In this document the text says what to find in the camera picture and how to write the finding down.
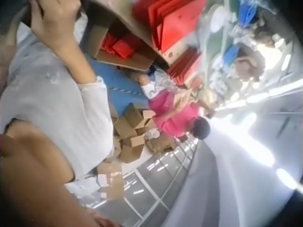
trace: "woman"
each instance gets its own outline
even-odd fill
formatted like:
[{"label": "woman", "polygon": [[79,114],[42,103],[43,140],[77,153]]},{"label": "woman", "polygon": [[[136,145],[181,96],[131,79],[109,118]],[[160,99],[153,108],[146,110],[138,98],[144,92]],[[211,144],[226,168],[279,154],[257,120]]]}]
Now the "woman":
[{"label": "woman", "polygon": [[67,183],[96,167],[112,149],[107,88],[73,35],[80,1],[30,3],[36,36],[22,41],[15,57],[15,20],[1,39],[0,78],[6,86],[0,133],[22,144],[50,178]]}]

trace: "blue object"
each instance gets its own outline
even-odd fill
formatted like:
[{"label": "blue object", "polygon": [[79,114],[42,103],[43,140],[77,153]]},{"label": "blue object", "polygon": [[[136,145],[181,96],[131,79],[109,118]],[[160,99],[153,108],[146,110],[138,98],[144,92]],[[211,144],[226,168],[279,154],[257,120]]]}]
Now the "blue object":
[{"label": "blue object", "polygon": [[233,45],[228,49],[228,51],[223,55],[224,65],[230,65],[236,60],[239,49],[238,45]]},{"label": "blue object", "polygon": [[257,5],[251,5],[246,2],[240,5],[239,25],[243,28],[248,27],[257,12]]}]

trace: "glass window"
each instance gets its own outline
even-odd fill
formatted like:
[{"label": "glass window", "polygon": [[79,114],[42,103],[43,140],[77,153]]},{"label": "glass window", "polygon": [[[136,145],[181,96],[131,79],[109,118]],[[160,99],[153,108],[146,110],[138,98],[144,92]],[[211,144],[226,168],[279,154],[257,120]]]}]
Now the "glass window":
[{"label": "glass window", "polygon": [[183,165],[184,165],[185,169],[189,170],[190,164],[191,164],[191,160],[186,157],[184,162],[183,162]]},{"label": "glass window", "polygon": [[172,176],[176,175],[177,171],[181,166],[181,163],[174,155],[174,152],[166,153],[164,156],[160,158],[160,161],[164,164],[164,166],[167,168],[167,170],[170,172]]},{"label": "glass window", "polygon": [[140,225],[140,227],[159,227],[164,222],[168,215],[167,209],[159,203],[155,210],[148,216],[148,218]]},{"label": "glass window", "polygon": [[181,167],[180,172],[177,174],[175,180],[182,185],[186,175],[187,175],[187,171],[185,170],[184,167]]},{"label": "glass window", "polygon": [[139,173],[159,197],[162,197],[173,180],[165,167],[167,166],[164,166],[157,158],[151,157],[138,168]]},{"label": "glass window", "polygon": [[169,209],[171,209],[172,206],[174,205],[174,202],[179,195],[180,189],[181,189],[181,185],[173,181],[171,187],[164,195],[162,200]]},{"label": "glass window", "polygon": [[141,222],[138,215],[122,200],[104,201],[96,208],[101,214],[125,227],[133,227]]},{"label": "glass window", "polygon": [[174,155],[177,157],[177,159],[182,163],[185,158],[185,153],[181,148],[177,148],[174,151]]},{"label": "glass window", "polygon": [[144,216],[156,202],[138,176],[133,173],[124,179],[125,197],[133,207]]}]

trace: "flattened cardboard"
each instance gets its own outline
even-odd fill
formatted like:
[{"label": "flattened cardboard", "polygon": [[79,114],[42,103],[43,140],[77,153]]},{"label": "flattened cardboard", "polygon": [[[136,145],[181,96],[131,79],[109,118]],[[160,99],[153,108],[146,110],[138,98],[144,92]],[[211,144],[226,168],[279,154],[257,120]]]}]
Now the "flattened cardboard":
[{"label": "flattened cardboard", "polygon": [[122,142],[124,145],[127,145],[127,146],[133,148],[133,147],[137,147],[139,145],[144,144],[144,138],[143,138],[143,136],[136,136],[136,137],[124,139]]},{"label": "flattened cardboard", "polygon": [[146,125],[147,121],[155,115],[152,110],[147,110],[137,104],[130,104],[125,111],[125,116],[134,129],[142,128]]},{"label": "flattened cardboard", "polygon": [[114,128],[121,139],[137,136],[136,130],[131,127],[125,116],[118,118],[118,120],[114,123]]},{"label": "flattened cardboard", "polygon": [[124,181],[120,164],[101,163],[97,167],[97,174],[102,198],[115,200],[124,197]]},{"label": "flattened cardboard", "polygon": [[131,163],[138,160],[143,152],[144,144],[137,147],[130,147],[127,145],[122,146],[122,152],[120,154],[120,160],[124,163]]}]

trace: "cardboard sheet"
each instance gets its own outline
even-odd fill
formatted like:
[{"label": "cardboard sheet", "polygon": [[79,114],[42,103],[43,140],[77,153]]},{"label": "cardboard sheet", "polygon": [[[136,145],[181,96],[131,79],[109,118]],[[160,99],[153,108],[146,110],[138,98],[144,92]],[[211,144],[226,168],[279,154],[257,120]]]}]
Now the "cardboard sheet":
[{"label": "cardboard sheet", "polygon": [[118,163],[101,163],[97,167],[99,192],[106,200],[124,197],[124,181],[121,165]]}]

